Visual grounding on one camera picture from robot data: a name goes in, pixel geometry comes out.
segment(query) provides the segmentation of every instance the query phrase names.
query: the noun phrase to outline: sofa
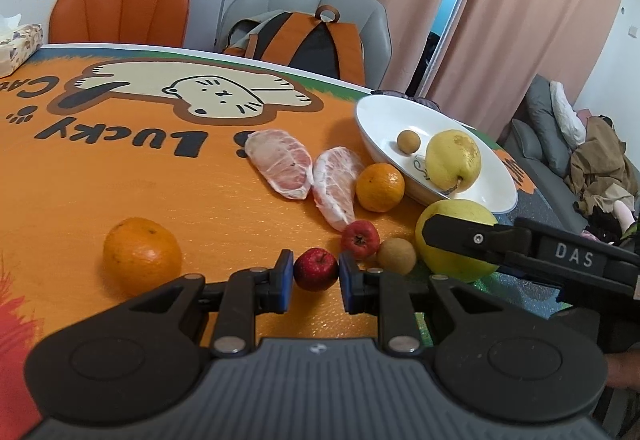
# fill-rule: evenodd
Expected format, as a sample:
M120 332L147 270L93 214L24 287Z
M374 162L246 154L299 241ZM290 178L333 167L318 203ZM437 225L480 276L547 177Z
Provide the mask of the sofa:
M564 183L572 152L556 123L545 77L533 79L501 144L539 188L564 229L580 233L587 220L574 210L577 197ZM635 167L634 173L640 179ZM639 202L636 198L636 214Z

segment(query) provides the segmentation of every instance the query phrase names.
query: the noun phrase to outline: gray ribbed panel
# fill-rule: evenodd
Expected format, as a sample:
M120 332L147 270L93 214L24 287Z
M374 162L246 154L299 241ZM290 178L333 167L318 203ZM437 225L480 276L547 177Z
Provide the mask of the gray ribbed panel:
M310 347L327 346L322 354ZM216 362L195 393L158 417L113 430L49 420L29 440L603 440L582 418L544 428L491 423L452 404L420 363L368 339L264 340Z

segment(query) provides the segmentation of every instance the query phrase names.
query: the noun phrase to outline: table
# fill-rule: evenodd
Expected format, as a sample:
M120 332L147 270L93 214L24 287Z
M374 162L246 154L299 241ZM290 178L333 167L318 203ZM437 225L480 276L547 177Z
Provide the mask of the table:
M125 217L167 227L182 247L182 271L210 282L273 266L282 248L299 255L321 246L337 254L339 236L312 197L277 195L242 146L249 132L278 128L313 157L342 145L368 164L353 120L354 101L368 92L282 66L176 48L41 48L0 79L0 326L19 328L22 338L4 362L10 358L19 373L34 340L123 301L103 278L100 257L104 236ZM511 157L479 136L518 186L516 208L498 220L527 215L558 224ZM389 213L357 207L356 216L373 220L383 239L412 239L423 209L405 198ZM540 314L558 309L555 292L544 287L498 274L480 286ZM289 312L259 316L257 333L374 336L376 322L344 313L336 283L324 293L295 288ZM2 388L0 407L20 400L2 402L1 395ZM1 421L0 438L10 438Z

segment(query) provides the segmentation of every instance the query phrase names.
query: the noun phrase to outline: cartoon cat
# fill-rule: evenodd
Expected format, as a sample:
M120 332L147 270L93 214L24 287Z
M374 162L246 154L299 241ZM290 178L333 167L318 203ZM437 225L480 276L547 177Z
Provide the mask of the cartoon cat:
M116 97L172 103L176 115L196 123L246 125L273 120L278 109L322 109L318 97L275 74L175 60L107 62L65 88L50 112L77 113Z

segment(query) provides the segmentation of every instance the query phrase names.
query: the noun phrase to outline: chair backrest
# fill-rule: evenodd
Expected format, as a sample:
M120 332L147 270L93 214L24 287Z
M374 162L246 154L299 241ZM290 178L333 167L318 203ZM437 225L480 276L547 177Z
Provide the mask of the chair backrest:
M235 0L218 27L216 49L226 47L229 32L242 19L274 10L313 15L322 4L337 8L342 22L358 27L364 47L365 81L370 89L378 89L391 60L391 37L385 7L376 0Z
M182 46L189 0L57 0L49 42Z

